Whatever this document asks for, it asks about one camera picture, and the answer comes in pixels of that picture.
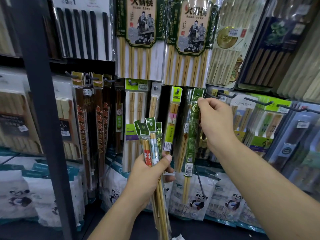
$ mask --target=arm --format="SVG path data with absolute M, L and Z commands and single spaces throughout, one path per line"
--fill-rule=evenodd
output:
M 148 167 L 141 154 L 134 162 L 127 185 L 110 210 L 105 214 L 88 240 L 128 240 L 134 221 L 147 206 L 155 191 L 160 175 L 170 167 L 171 155 L 166 155 L 154 167 Z M 175 180 L 174 176 L 165 176 L 166 182 Z
M 234 135 L 230 106 L 200 98 L 208 147 L 241 192 L 270 239 L 317 239 L 320 203 L 287 180 Z

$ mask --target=red label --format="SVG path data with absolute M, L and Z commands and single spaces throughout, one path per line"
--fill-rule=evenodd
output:
M 146 161 L 146 165 L 152 167 L 150 150 L 144 150 L 144 159 Z
M 242 32 L 241 32 L 241 35 L 240 35 L 240 38 L 244 38 L 245 37 L 245 35 L 246 35 L 246 32 L 247 32 L 247 30 L 244 28 L 244 29 L 242 29 Z

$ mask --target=person's left hand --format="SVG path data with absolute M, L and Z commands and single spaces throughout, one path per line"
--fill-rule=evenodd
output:
M 165 155 L 157 165 L 149 167 L 144 162 L 143 154 L 141 154 L 134 162 L 133 169 L 127 185 L 122 192 L 122 197 L 128 199 L 139 214 L 149 203 L 151 195 L 158 185 L 159 177 L 164 173 L 173 173 L 174 169 L 170 167 L 172 161 L 171 155 Z M 174 176 L 163 176 L 164 183 L 175 180 Z

